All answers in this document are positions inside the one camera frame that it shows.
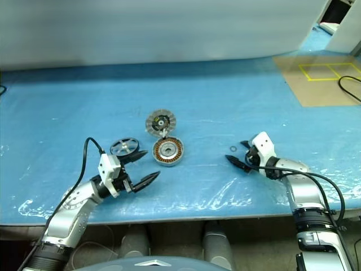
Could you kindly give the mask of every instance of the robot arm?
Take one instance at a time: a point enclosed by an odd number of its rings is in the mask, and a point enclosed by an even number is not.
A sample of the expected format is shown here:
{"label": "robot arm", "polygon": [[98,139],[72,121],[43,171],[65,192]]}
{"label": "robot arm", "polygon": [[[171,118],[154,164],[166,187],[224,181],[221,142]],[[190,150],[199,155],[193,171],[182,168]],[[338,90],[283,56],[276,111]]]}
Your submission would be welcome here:
{"label": "robot arm", "polygon": [[69,260],[72,250],[82,237],[90,213],[104,198],[119,196],[121,190],[137,192],[149,185],[160,172],[149,174],[133,185],[125,171],[125,164],[136,161],[147,151],[135,151],[126,159],[102,154],[98,166],[99,175],[79,185],[53,215],[41,244],[29,259],[27,271],[60,271]]}
{"label": "robot arm", "polygon": [[309,168],[300,162],[277,158],[274,145],[265,132],[254,137],[251,143],[241,143],[248,148],[246,159],[250,163],[243,163],[234,156],[226,155],[233,165],[246,172],[256,169],[270,179],[280,179],[287,188],[298,231],[298,246],[302,250],[296,255],[297,270],[355,270],[333,214],[328,209],[328,203],[312,177],[307,176]]}

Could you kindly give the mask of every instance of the white wall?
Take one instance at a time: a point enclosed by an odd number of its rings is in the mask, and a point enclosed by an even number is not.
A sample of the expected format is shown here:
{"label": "white wall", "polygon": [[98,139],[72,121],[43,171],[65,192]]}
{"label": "white wall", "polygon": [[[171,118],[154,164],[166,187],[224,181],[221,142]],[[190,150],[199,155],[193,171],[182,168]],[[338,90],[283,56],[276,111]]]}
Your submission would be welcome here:
{"label": "white wall", "polygon": [[327,0],[0,1],[0,68],[17,69],[285,53]]}
{"label": "white wall", "polygon": [[350,53],[361,41],[361,0],[355,1],[333,34],[326,50]]}

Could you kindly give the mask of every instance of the table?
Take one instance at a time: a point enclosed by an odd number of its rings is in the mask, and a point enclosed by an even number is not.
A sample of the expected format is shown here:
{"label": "table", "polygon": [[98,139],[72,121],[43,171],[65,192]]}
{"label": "table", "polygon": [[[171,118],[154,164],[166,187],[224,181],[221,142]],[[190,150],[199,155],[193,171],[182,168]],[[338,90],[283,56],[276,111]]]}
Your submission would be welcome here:
{"label": "table", "polygon": [[[361,208],[360,107],[300,105],[272,58],[108,65],[7,72],[0,101],[2,225],[42,225],[81,168],[86,137],[106,150],[135,137],[151,151],[147,116],[166,108],[185,145],[172,168],[151,154],[127,165],[133,182],[161,170],[137,194],[108,198],[90,223],[173,221],[289,214],[285,188],[224,157],[242,158],[241,140],[266,131],[279,157],[301,160],[334,180],[346,208]],[[230,146],[237,151],[231,152]],[[84,180],[97,174],[89,150]],[[325,184],[332,208],[339,199]]]}

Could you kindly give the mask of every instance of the copper coil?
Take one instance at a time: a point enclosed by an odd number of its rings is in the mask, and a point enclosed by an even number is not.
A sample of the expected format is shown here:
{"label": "copper coil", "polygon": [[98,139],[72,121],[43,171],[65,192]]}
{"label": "copper coil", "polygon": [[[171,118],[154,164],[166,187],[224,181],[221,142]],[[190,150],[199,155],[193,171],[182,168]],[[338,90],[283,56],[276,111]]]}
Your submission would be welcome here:
{"label": "copper coil", "polygon": [[[175,155],[175,157],[171,158],[171,159],[164,159],[163,157],[160,156],[160,146],[165,143],[165,142],[173,142],[175,143],[175,145],[177,146],[177,149],[178,149],[178,152],[177,154]],[[155,155],[156,155],[156,158],[157,160],[159,161],[162,161],[164,163],[172,163],[174,161],[177,161],[181,156],[182,156],[182,149],[183,149],[183,146],[182,144],[180,143],[179,140],[177,140],[176,138],[173,138],[173,137],[169,137],[167,139],[163,139],[161,141],[158,141],[155,145]]]}

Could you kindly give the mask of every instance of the cardboard sheet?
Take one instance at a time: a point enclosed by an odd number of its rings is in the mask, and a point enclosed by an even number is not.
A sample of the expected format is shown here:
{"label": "cardboard sheet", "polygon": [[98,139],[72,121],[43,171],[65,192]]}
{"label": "cardboard sheet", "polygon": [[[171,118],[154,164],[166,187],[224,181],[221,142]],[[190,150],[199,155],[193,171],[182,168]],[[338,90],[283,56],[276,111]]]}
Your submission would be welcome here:
{"label": "cardboard sheet", "polygon": [[[273,60],[302,106],[360,104],[337,84],[344,75],[361,78],[361,65],[352,56],[276,56]],[[343,79],[342,85],[349,92],[361,95],[359,82]]]}

